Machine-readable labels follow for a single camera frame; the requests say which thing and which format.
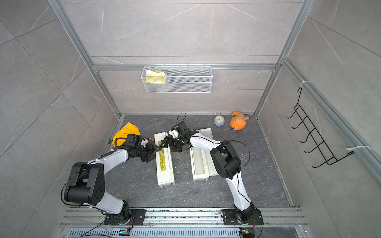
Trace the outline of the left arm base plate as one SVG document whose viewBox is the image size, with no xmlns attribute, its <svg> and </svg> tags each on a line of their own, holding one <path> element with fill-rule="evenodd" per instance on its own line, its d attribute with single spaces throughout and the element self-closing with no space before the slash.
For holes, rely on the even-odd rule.
<svg viewBox="0 0 381 238">
<path fill-rule="evenodd" d="M 133 226 L 141 226 L 144 223 L 147 210 L 130 209 L 122 210 L 120 214 L 106 214 L 105 225 L 124 226 L 133 224 Z"/>
</svg>

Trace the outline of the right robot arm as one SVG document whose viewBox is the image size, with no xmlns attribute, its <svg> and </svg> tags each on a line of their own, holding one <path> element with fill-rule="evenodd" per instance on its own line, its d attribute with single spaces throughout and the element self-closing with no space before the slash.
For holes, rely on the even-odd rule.
<svg viewBox="0 0 381 238">
<path fill-rule="evenodd" d="M 193 147 L 208 152 L 217 173 L 228 183 L 234 199 L 237 220 L 242 224 L 251 221 L 256 207 L 245 189 L 241 173 L 242 162 L 230 141 L 210 139 L 196 130 L 190 130 L 185 122 L 180 122 L 168 131 L 168 136 L 159 146 L 169 147 L 173 152 L 182 152 Z"/>
</svg>

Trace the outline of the white wrap dispenser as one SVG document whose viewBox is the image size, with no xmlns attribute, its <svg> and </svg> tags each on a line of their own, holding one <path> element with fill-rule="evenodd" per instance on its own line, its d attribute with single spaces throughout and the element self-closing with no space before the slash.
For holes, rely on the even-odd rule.
<svg viewBox="0 0 381 238">
<path fill-rule="evenodd" d="M 192 179 L 193 182 L 198 180 L 208 180 L 211 176 L 218 175 L 218 172 L 215 168 L 214 162 L 211 156 L 211 150 L 220 145 L 220 141 L 216 141 L 213 139 L 211 128 L 194 130 L 195 134 L 192 135 L 190 142 L 190 159 L 191 159 L 191 168 L 192 168 Z M 196 175 L 194 168 L 194 160 L 193 160 L 193 148 L 198 148 L 201 150 L 203 165 L 205 174 L 204 175 Z"/>
<path fill-rule="evenodd" d="M 172 156 L 170 147 L 167 146 L 156 152 L 157 183 L 162 188 L 175 185 Z"/>
</svg>

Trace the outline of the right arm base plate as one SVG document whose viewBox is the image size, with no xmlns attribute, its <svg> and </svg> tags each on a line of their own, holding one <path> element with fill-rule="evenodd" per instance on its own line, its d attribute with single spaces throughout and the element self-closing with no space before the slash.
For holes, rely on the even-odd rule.
<svg viewBox="0 0 381 238">
<path fill-rule="evenodd" d="M 224 225 L 263 225 L 263 217 L 258 209 L 245 210 L 241 212 L 237 209 L 222 209 L 221 217 Z"/>
</svg>

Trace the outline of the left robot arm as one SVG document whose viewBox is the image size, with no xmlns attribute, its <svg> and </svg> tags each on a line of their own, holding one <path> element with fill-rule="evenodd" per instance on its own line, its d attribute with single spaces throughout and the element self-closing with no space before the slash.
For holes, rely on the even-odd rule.
<svg viewBox="0 0 381 238">
<path fill-rule="evenodd" d="M 140 158 L 143 162 L 154 159 L 160 147 L 152 139 L 129 134 L 126 138 L 114 139 L 114 148 L 89 162 L 75 163 L 70 176 L 61 191 L 63 202 L 94 207 L 108 218 L 127 222 L 131 213 L 128 203 L 106 191 L 105 175 L 116 166 L 131 158 Z"/>
</svg>

